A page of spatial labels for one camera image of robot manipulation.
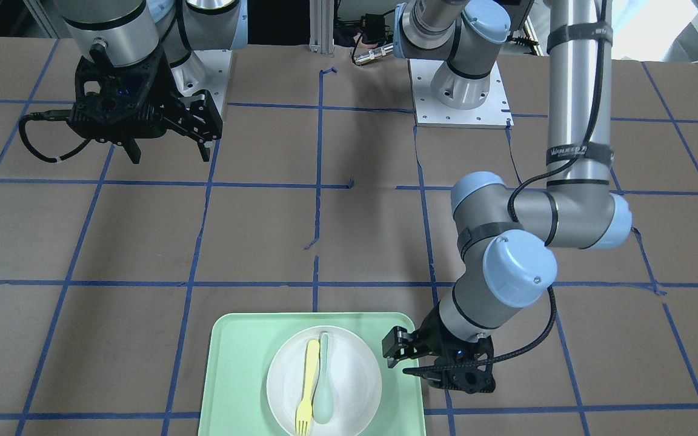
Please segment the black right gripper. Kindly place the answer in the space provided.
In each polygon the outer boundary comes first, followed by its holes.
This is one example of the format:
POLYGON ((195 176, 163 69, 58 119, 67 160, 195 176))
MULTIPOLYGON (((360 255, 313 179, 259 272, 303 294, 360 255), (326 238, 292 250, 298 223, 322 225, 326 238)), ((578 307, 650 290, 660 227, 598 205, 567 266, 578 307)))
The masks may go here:
POLYGON ((138 139, 173 130, 196 141, 202 161, 222 136, 222 118, 211 93, 178 91, 162 47, 128 67, 114 67, 103 46, 91 46, 75 73, 76 101, 67 121, 83 138, 121 142, 134 165, 141 162, 138 139))

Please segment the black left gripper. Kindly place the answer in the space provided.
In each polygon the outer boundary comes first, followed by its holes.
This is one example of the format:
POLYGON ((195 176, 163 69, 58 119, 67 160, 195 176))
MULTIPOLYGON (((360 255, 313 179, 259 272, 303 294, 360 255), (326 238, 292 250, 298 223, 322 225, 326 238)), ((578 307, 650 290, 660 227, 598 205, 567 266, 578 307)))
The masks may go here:
POLYGON ((423 378, 434 388, 466 394, 490 394, 496 388, 493 365, 477 364, 495 356, 492 339, 478 339, 474 343, 457 339, 443 325, 438 309, 430 310, 419 329, 411 333, 403 326, 391 328, 382 340, 382 355, 388 369, 408 359, 435 356, 432 365, 402 370, 404 374, 423 378))

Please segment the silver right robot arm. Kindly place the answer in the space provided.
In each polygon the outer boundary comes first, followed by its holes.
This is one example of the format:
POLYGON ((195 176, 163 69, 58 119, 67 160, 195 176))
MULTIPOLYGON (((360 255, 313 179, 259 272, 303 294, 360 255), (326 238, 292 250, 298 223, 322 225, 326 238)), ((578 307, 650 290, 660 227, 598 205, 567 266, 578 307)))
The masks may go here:
POLYGON ((232 52, 248 41, 246 1, 60 1, 58 10, 81 58, 74 105, 56 119, 134 164, 138 140, 169 131, 210 160, 232 52))

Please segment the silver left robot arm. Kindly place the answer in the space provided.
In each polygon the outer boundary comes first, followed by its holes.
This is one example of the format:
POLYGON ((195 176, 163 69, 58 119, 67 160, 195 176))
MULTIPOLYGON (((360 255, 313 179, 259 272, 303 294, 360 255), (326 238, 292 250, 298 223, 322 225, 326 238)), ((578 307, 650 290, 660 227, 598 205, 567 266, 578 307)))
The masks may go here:
POLYGON ((603 250, 621 245, 632 227, 628 202, 610 192, 610 1, 548 1, 551 33, 546 172, 511 190, 493 172, 462 177, 451 189, 457 250, 465 272, 419 329, 394 326, 382 342, 393 368, 438 389, 493 392, 492 366, 537 347, 554 326, 552 248, 603 250), (495 355, 492 333, 546 293, 542 333, 518 350, 495 355))

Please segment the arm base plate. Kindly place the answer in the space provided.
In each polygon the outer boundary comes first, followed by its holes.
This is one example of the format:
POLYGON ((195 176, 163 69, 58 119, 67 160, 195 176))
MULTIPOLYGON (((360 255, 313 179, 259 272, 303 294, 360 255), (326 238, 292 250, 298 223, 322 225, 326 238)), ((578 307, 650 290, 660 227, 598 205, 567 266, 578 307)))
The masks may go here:
POLYGON ((513 117, 497 63, 484 78, 455 74, 445 61, 410 59, 416 125, 419 127, 512 127, 513 117))
POLYGON ((192 96, 199 90, 209 91, 218 112, 224 117, 232 60, 232 50, 192 52, 185 62, 171 68, 177 89, 183 96, 192 96))

